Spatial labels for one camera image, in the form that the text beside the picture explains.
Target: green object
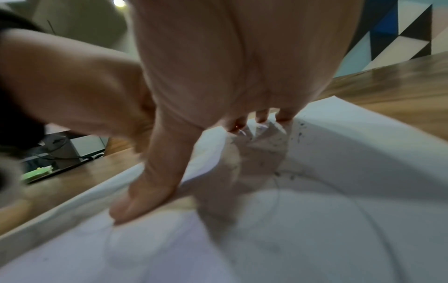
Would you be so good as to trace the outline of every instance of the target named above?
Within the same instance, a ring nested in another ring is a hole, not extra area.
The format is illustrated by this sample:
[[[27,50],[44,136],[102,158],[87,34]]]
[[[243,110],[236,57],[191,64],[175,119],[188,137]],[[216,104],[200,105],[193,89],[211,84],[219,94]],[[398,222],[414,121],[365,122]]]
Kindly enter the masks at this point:
[[[47,166],[47,167],[37,168],[36,170],[33,170],[33,171],[23,174],[22,181],[36,179],[43,175],[50,174],[52,171],[53,171],[53,166],[51,166],[51,165]]]

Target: wooden table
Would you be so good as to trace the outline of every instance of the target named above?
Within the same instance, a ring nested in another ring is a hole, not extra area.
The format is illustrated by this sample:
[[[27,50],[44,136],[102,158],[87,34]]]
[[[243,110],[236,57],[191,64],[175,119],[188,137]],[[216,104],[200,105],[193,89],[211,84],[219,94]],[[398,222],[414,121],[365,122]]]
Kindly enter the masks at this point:
[[[335,78],[319,99],[330,96],[448,140],[448,53]],[[128,147],[124,142],[119,146]],[[126,149],[28,186],[24,200],[0,211],[0,234],[137,163]]]

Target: geometric pattern wall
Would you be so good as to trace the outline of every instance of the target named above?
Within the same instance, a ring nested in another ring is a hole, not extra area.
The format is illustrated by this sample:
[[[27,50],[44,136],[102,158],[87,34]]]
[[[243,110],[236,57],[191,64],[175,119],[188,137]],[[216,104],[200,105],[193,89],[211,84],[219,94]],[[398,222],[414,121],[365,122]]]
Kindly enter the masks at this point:
[[[448,0],[366,0],[336,76],[448,51]]]

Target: light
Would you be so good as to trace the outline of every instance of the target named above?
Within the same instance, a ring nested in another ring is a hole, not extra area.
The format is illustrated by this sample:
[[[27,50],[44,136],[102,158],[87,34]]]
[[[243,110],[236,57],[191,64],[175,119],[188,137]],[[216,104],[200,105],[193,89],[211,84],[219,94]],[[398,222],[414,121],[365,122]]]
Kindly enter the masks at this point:
[[[124,2],[124,0],[113,0],[113,4],[118,8],[123,8],[126,6],[126,2]]]

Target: white paper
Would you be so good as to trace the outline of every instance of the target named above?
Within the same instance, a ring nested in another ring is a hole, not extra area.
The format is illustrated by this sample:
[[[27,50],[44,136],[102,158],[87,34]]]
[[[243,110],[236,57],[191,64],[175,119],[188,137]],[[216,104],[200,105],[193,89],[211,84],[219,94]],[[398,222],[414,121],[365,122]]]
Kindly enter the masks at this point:
[[[444,141],[329,98],[289,127],[270,116],[238,135],[206,131],[196,150],[175,199],[197,209],[117,228],[106,211],[88,218],[141,172],[131,168],[0,238],[9,261],[75,226],[10,261],[0,282],[448,278]]]

